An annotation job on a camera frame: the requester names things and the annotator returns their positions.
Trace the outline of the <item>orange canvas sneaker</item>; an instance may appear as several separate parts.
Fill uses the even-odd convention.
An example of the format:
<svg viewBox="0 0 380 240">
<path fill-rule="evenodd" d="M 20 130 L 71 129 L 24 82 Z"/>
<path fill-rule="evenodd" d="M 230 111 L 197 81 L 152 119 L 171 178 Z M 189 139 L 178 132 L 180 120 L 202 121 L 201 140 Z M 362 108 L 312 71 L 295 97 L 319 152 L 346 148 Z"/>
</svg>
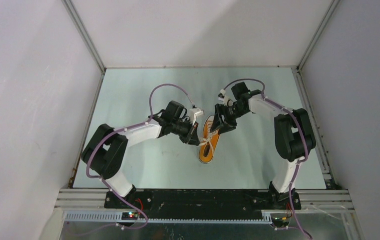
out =
<svg viewBox="0 0 380 240">
<path fill-rule="evenodd" d="M 202 140 L 198 153 L 199 161 L 207 164 L 211 162 L 214 157 L 215 148 L 219 141 L 219 133 L 217 130 L 210 132 L 214 120 L 214 115 L 210 115 L 203 126 Z"/>
</svg>

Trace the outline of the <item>white shoelace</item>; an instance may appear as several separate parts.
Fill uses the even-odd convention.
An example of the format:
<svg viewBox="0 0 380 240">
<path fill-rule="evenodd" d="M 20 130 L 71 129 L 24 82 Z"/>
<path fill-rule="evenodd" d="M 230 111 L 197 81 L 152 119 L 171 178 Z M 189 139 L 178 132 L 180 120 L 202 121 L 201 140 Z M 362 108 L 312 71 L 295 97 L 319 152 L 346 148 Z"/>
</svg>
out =
<svg viewBox="0 0 380 240">
<path fill-rule="evenodd" d="M 203 159 L 213 158 L 218 140 L 219 134 L 217 131 L 205 131 L 200 145 L 199 157 Z"/>
</svg>

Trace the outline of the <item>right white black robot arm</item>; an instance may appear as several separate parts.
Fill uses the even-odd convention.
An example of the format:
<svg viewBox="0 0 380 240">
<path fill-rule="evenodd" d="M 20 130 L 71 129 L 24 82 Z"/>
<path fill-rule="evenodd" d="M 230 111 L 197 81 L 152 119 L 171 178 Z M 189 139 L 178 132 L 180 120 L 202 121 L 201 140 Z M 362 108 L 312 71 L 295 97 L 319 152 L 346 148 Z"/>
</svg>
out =
<svg viewBox="0 0 380 240">
<path fill-rule="evenodd" d="M 285 161 L 271 181 L 274 190 L 268 196 L 271 207 L 283 208 L 289 201 L 288 194 L 295 187 L 301 163 L 308 160 L 309 153 L 316 147 L 316 139 L 307 111 L 292 109 L 268 98 L 264 90 L 249 90 L 244 79 L 228 84 L 234 101 L 226 95 L 226 89 L 219 91 L 220 103 L 215 105 L 215 114 L 210 132 L 224 134 L 233 131 L 237 119 L 245 114 L 260 114 L 274 123 L 275 147 Z"/>
</svg>

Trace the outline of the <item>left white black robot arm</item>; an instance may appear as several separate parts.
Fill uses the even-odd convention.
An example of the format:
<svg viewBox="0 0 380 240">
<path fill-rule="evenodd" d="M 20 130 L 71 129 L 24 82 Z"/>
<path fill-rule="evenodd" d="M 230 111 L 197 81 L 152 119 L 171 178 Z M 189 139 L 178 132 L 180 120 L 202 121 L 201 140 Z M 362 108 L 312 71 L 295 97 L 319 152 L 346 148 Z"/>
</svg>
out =
<svg viewBox="0 0 380 240">
<path fill-rule="evenodd" d="M 143 123 L 118 130 L 105 123 L 100 125 L 81 154 L 82 161 L 87 165 L 87 176 L 91 178 L 89 171 L 95 171 L 96 178 L 117 193 L 116 201 L 123 208 L 134 206 L 134 185 L 121 169 L 126 150 L 168 134 L 177 135 L 184 144 L 198 146 L 200 139 L 197 135 L 197 119 L 203 114 L 203 110 L 196 106 L 186 109 L 172 100 L 165 109 L 150 116 Z"/>
</svg>

